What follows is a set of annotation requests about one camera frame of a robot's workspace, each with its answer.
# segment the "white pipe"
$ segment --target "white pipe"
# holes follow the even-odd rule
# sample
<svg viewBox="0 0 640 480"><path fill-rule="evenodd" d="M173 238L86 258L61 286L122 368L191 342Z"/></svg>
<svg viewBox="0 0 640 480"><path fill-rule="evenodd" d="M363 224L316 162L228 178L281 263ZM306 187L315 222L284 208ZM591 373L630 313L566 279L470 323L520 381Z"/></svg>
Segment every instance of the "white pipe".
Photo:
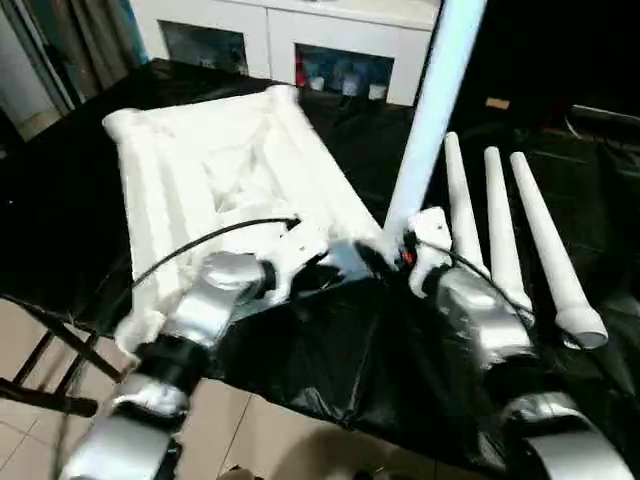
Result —
<svg viewBox="0 0 640 480"><path fill-rule="evenodd" d="M518 248L513 233L507 187L504 183L500 151L489 147L484 151L487 176L487 212L491 247L491 277L518 305L531 310L531 300L524 291Z"/></svg>
<svg viewBox="0 0 640 480"><path fill-rule="evenodd" d="M449 204L451 205L451 233L456 252L487 272L482 261L480 239L473 216L473 206L464 173L462 153L458 143L458 135L447 133L444 138L444 150L447 163L447 183L449 185Z"/></svg>
<svg viewBox="0 0 640 480"><path fill-rule="evenodd" d="M598 312L587 301L524 154L516 152L511 155L511 166L556 305L556 323L586 348L604 345L608 338L607 329Z"/></svg>
<svg viewBox="0 0 640 480"><path fill-rule="evenodd" d="M447 0L427 65L384 231L398 245L424 201L487 0Z"/></svg>

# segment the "white foam object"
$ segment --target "white foam object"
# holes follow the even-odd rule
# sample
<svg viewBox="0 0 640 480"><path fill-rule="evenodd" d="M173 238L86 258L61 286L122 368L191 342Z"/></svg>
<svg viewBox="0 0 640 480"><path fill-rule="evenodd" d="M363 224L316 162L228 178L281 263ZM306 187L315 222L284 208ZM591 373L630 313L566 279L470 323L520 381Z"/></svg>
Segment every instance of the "white foam object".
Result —
<svg viewBox="0 0 640 480"><path fill-rule="evenodd" d="M524 154L512 154L511 166L558 312L556 323L586 348L604 345L608 339L607 329L598 312L587 301Z"/></svg>
<svg viewBox="0 0 640 480"><path fill-rule="evenodd" d="M480 239L473 215L467 176L464 173L462 153L458 135L449 132L444 139L447 165L447 184L449 186L449 204L451 207L451 233L456 252L473 263L487 275L489 272L482 261Z"/></svg>
<svg viewBox="0 0 640 480"><path fill-rule="evenodd" d="M522 272L513 233L507 187L504 183L500 151L488 147L484 151L487 180L487 213L491 248L491 277L512 301L531 310L531 299L524 291Z"/></svg>
<svg viewBox="0 0 640 480"><path fill-rule="evenodd" d="M316 135L296 90L148 111L119 110L103 125L118 145L133 277L176 248L223 226L298 215L319 241L381 246L382 230ZM225 234L161 267L133 295L116 331L132 353L153 340L168 303L188 288L202 258L227 250L265 256L284 232L267 224Z"/></svg>

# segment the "white plastic cone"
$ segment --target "white plastic cone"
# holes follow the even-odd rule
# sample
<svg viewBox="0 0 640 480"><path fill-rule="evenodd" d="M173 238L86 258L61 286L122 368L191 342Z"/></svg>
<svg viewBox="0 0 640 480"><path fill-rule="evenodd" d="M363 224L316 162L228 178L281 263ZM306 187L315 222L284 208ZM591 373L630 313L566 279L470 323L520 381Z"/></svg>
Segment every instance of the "white plastic cone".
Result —
<svg viewBox="0 0 640 480"><path fill-rule="evenodd" d="M516 152L511 155L511 165L558 312L556 323L585 348L604 345L608 339L607 329L598 312L587 301L524 154Z"/></svg>
<svg viewBox="0 0 640 480"><path fill-rule="evenodd" d="M518 249L513 233L509 199L504 183L500 151L489 147L484 151L487 178L487 211L491 247L491 277L518 305L531 310L531 300L524 291Z"/></svg>
<svg viewBox="0 0 640 480"><path fill-rule="evenodd" d="M489 273L482 261L476 220L473 216L471 196L464 173L458 135L449 132L444 139L447 163L447 183L451 205L451 233L456 252L485 273Z"/></svg>

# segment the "table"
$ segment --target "table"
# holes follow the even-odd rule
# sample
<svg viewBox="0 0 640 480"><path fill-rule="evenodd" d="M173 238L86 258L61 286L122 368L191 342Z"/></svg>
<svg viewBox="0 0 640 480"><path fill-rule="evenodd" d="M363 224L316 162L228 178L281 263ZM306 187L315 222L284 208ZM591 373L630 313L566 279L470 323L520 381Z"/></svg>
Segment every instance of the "table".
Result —
<svg viewBox="0 0 640 480"><path fill-rule="evenodd" d="M110 309L130 285L131 273L116 148L101 119L120 108L221 98L269 84L153 61L0 163L0 294L36 305L58 321L82 312L76 318L79 325L110 334L130 307L115 313ZM319 92L302 92L300 104L356 192L382 222L413 111ZM640 239L629 219L638 210L640 186L628 174L633 165L623 154L563 136L518 137L511 130L459 133L484 245L482 151L495 144L503 154L528 152L587 295L609 329L609 344L596 354L629 394L612 391L584 353L559 344L524 214L512 201L545 357L581 409L639 474L635 392L640 386L640 323L637 313L613 301L637 286ZM441 167L425 204L448 203ZM517 199L507 175L509 194ZM212 359L209 376L438 460L479 468L476 436L488 405L481 385L456 361L460 352L447 347L434 325L402 287L368 279L235 324Z"/></svg>

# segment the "wire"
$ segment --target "wire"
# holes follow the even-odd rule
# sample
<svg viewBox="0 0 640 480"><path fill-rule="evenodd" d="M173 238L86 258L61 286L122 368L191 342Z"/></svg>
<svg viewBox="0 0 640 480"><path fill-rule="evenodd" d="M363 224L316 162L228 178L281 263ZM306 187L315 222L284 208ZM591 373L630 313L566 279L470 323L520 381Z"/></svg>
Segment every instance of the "wire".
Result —
<svg viewBox="0 0 640 480"><path fill-rule="evenodd" d="M453 252L453 251L451 251L451 250L449 250L447 248L443 248L443 247L440 247L438 245L435 245L435 244L432 244L432 243L429 243L429 242L424 242L422 240L421 240L421 243L423 243L424 245L427 245L428 247L433 248L434 250L438 250L439 252L442 252L444 254L447 254L447 255L451 256L451 258L453 258L457 262L462 263L465 267L469 268L474 273L476 273L478 276L482 277L489 285L491 285L491 287L496 292L498 292L498 294L500 294L500 296L505 300L505 302L507 302L507 304L514 310L514 312L517 315L518 319L524 325L528 325L529 324L527 319L525 319L525 317L522 315L522 312L529 313L529 314L533 314L533 312L531 310L529 310L528 308L525 308L522 305L518 305L516 302L511 300L509 298L509 295L507 295L507 292L505 292L503 288L501 288L498 284L496 284L496 282L494 282L493 279L489 275L487 275L482 270L480 270L478 267L476 267L471 261L467 260L462 255L459 255L456 252ZM567 338L570 341L572 341L575 345L577 345L578 348L582 352L587 354L587 357L589 358L591 363L596 367L596 369L598 370L598 372L600 373L600 375L602 376L604 381L607 382L609 384L609 386L611 388L613 388L616 392L618 392L623 398L631 401L633 403L636 411L638 411L640 413L640 405L638 404L637 399L633 396L633 394L631 394L630 392L625 390L618 383L618 381L614 378L614 376L611 374L611 372L609 372L609 370L604 366L604 364L600 361L600 359L594 354L594 352L591 349L586 348L584 343L582 343L582 341L580 339L578 339L575 335L567 332L566 330L563 330L562 332L563 332L564 335L567 336Z"/></svg>
<svg viewBox="0 0 640 480"><path fill-rule="evenodd" d="M573 128L573 125L571 125L571 122L569 122L569 119L567 118L566 115L564 116L564 123L574 137L576 137L578 140L582 140L582 135L580 135L578 131L575 128Z"/></svg>
<svg viewBox="0 0 640 480"><path fill-rule="evenodd" d="M147 270L145 270L131 284L131 286L126 288L122 292L122 294L116 299L116 301L111 304L111 308L108 310L107 314L104 315L104 321L98 322L97 328L96 328L96 333L101 336L101 334L104 333L103 332L103 327L106 326L106 323L110 320L112 314L116 312L116 310L118 309L120 304L124 300L126 300L133 293L133 291L138 286L140 286L147 278L149 278L151 275L153 275L154 272L156 272L160 267L162 267L166 263L170 262L174 258L176 258L176 257L188 252L189 250L192 250L192 249L196 248L199 245L202 245L205 242L208 242L209 240L213 240L214 238L219 237L220 235L223 235L223 234L229 233L229 232L233 232L235 230L240 230L240 229L243 229L243 228L253 227L255 225L262 225L262 224L267 224L267 223L284 223L287 226L287 228L291 229L295 225L297 225L299 222L300 222L300 220L297 219L297 218L287 218L287 217L261 218L261 219L256 219L256 220L248 220L246 222L240 222L240 223L236 223L234 225L229 225L227 227L220 228L220 229L218 229L218 230L216 230L214 232L207 233L206 235L203 235L203 236L201 236L199 238L196 238L195 240L192 240L191 242L186 243L182 247L174 250L170 254L168 254L168 255L164 256L163 258L161 258L160 260L158 260L151 267L149 267ZM70 392L70 393L72 393L72 395L75 395L75 391L77 389L79 389L81 372L82 372L82 369L78 369L78 373L76 374L76 378L74 379L74 381L72 383L71 392ZM67 409L66 411L64 411L62 413L62 418L60 419L60 425L58 427L58 432L57 432L57 435L56 435L56 440L55 440L55 444L54 444L54 451L53 451L53 468L51 469L51 479L52 480L58 480L60 478L61 473L62 473L62 457L63 457L64 441L65 441L65 437L66 437L67 430L68 430L69 416L70 416L70 413L69 413L69 410Z"/></svg>

